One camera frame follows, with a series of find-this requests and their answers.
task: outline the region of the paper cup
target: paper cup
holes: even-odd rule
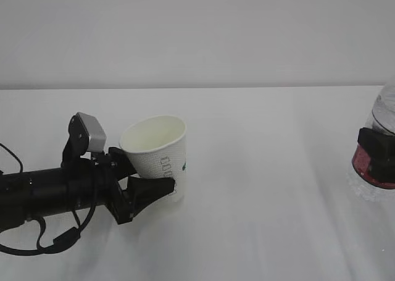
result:
[[[160,115],[128,127],[119,145],[142,178],[173,177],[176,202],[184,195],[186,183],[186,125],[178,117]]]

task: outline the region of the black cable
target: black cable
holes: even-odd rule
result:
[[[72,210],[72,213],[73,213],[75,222],[77,223],[78,227],[80,227],[80,226],[81,226],[81,220],[80,220],[80,218],[78,217],[78,214],[77,214],[76,210],[73,209],[73,210]]]
[[[18,163],[19,163],[19,173],[23,172],[23,164],[20,161],[20,159],[16,156],[15,153],[13,153],[7,146],[4,144],[0,143],[0,146],[3,147]]]

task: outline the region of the white table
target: white table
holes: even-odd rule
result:
[[[53,256],[0,254],[1,280],[394,280],[395,202],[353,194],[346,173],[380,87],[0,91],[0,141],[26,170],[58,167],[76,111],[117,145],[130,123],[188,124],[185,199],[118,226],[98,208]],[[16,163],[0,153],[8,173]],[[43,238],[74,225],[48,217]],[[36,223],[1,243],[34,248]]]

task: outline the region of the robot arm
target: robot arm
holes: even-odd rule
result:
[[[16,228],[32,219],[41,227],[37,250],[13,250],[0,245],[0,251],[26,256],[65,251],[80,238],[97,205],[105,205],[117,223],[124,224],[174,190],[172,178],[131,177],[136,170],[129,159],[115,147],[104,153],[105,142],[106,134],[97,119],[79,112],[70,120],[69,140],[60,168],[23,172],[21,163],[19,173],[3,175],[0,172],[0,231]],[[90,159],[81,157],[86,152],[91,153]],[[123,190],[119,180],[125,177],[128,183]],[[89,208],[89,213],[81,224],[75,210],[84,208]],[[43,217],[69,211],[73,212],[78,227],[55,238],[53,245],[42,247]]]

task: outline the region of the cup rim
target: cup rim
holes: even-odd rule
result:
[[[124,134],[125,134],[127,131],[129,131],[129,129],[133,128],[135,125],[138,125],[138,124],[140,124],[141,122],[145,122],[145,121],[150,120],[150,119],[156,119],[156,118],[158,118],[158,117],[169,117],[169,116],[170,116],[170,117],[174,117],[174,118],[180,120],[180,121],[183,123],[183,125],[184,125],[184,131],[183,131],[183,133],[181,134],[181,136],[179,136],[177,139],[174,139],[173,141],[171,141],[171,142],[169,142],[169,143],[166,143],[166,144],[164,144],[164,145],[162,145],[162,146],[160,146],[160,147],[152,148],[152,149],[149,149],[149,150],[129,151],[129,150],[125,150],[125,149],[122,147],[121,140],[122,140]],[[172,114],[159,114],[159,115],[154,115],[154,116],[148,117],[148,118],[146,118],[146,119],[140,120],[140,121],[138,121],[138,122],[135,122],[135,123],[129,125],[129,127],[127,127],[127,128],[122,132],[122,134],[121,134],[121,136],[120,136],[120,138],[119,138],[119,147],[120,147],[124,152],[126,152],[126,153],[132,153],[132,154],[153,153],[153,152],[155,152],[155,151],[162,150],[162,149],[164,149],[164,148],[169,147],[170,145],[173,145],[173,144],[179,142],[182,138],[185,137],[185,135],[186,135],[186,129],[187,129],[187,128],[186,128],[186,123],[185,123],[185,121],[184,121],[182,118],[180,118],[179,116],[172,115]]]

